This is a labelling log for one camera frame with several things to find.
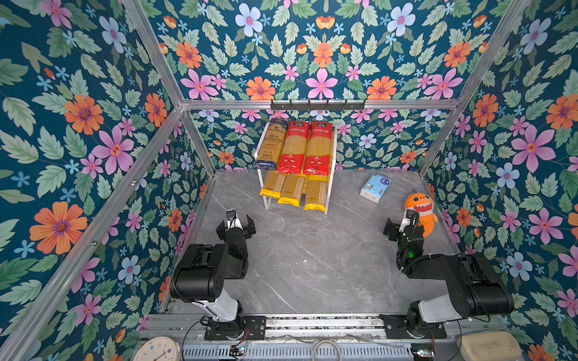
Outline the blue gold spaghetti bag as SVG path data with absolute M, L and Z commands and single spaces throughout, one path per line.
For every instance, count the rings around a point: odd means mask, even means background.
M 273 120 L 265 132 L 259 151 L 256 167 L 265 170 L 277 170 L 289 122 Z

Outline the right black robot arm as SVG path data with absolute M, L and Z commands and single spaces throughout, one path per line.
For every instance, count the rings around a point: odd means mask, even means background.
M 413 212 L 401 224 L 387 220 L 383 234 L 397 244 L 397 269 L 410 279 L 444 281 L 446 293 L 412 302 L 401 319 L 403 333 L 422 338 L 436 335 L 443 324 L 511 314 L 512 294 L 483 255 L 423 254 L 424 227 Z

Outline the yellow pasta bag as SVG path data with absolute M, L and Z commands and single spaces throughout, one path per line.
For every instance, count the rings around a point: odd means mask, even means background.
M 299 208 L 305 181 L 306 177 L 304 175 L 288 174 L 281 188 L 278 204 L 292 205 Z
M 277 171 L 268 171 L 260 195 L 271 199 L 279 199 L 285 179 L 285 174 Z
M 309 175 L 307 179 L 306 188 L 306 204 L 305 211 L 321 211 L 327 210 L 329 177 L 321 175 Z

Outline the red spaghetti bag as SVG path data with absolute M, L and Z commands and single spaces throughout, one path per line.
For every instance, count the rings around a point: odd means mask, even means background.
M 333 125 L 331 123 L 314 122 L 311 124 L 311 132 L 304 159 L 304 174 L 329 175 L 333 133 Z
M 284 140 L 277 172 L 282 174 L 302 174 L 310 123 L 293 121 L 290 123 Z

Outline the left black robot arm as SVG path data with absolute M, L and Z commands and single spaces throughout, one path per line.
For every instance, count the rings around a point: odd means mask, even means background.
M 256 233 L 254 220 L 248 217 L 243 224 L 236 212 L 229 211 L 216 233 L 220 244 L 188 245 L 173 272 L 169 294 L 173 299 L 200 306 L 214 321 L 238 323 L 242 305 L 224 290 L 224 283 L 242 280 L 247 274 L 247 240 Z

